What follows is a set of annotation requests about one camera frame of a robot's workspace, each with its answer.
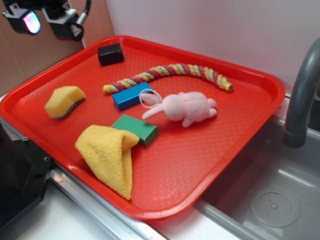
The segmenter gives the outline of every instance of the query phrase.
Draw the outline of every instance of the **yellow towel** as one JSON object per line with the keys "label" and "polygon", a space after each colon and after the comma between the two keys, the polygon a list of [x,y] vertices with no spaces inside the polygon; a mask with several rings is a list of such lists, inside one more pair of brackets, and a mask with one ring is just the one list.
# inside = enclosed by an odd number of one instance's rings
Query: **yellow towel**
{"label": "yellow towel", "polygon": [[139,137],[129,131],[91,125],[81,133],[75,147],[101,182],[130,200],[131,148],[138,142]]}

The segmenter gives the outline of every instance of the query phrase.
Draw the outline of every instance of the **multicolored rope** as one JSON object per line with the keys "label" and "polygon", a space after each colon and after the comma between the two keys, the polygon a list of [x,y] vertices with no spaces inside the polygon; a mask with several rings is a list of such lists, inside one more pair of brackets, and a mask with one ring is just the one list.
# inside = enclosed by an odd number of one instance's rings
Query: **multicolored rope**
{"label": "multicolored rope", "polygon": [[202,67],[191,64],[170,64],[164,66],[152,67],[149,70],[142,72],[130,78],[117,81],[115,83],[104,85],[104,93],[118,93],[128,88],[131,88],[137,84],[149,82],[160,77],[172,76],[172,75],[189,75],[195,77],[202,77],[217,87],[231,92],[234,86],[227,81],[227,78],[213,71],[211,68]]}

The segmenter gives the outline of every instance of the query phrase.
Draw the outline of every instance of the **stainless steel sink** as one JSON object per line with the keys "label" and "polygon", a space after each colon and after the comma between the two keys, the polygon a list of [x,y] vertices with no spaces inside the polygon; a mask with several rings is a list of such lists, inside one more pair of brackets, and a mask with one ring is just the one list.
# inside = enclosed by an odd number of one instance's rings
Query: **stainless steel sink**
{"label": "stainless steel sink", "polygon": [[196,204],[240,238],[320,239],[320,132],[289,148],[283,125],[272,117]]}

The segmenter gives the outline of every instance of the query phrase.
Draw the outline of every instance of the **black block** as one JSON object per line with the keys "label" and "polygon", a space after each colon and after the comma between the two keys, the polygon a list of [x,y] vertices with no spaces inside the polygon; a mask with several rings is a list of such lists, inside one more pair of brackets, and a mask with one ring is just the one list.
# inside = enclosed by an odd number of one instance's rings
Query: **black block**
{"label": "black block", "polygon": [[120,43],[99,47],[98,58],[102,66],[119,63],[125,59]]}

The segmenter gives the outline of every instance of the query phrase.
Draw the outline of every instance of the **plush rabbit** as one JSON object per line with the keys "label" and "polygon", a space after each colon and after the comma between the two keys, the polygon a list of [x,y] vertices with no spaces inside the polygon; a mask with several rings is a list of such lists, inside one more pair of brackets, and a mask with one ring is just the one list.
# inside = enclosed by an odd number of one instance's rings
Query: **plush rabbit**
{"label": "plush rabbit", "polygon": [[150,108],[142,115],[142,119],[149,119],[154,115],[163,112],[164,115],[172,121],[182,121],[182,125],[187,128],[194,122],[202,122],[205,119],[212,118],[217,114],[216,102],[201,92],[180,92],[178,95],[168,95],[164,99],[152,89],[142,90],[140,102],[145,108]]}

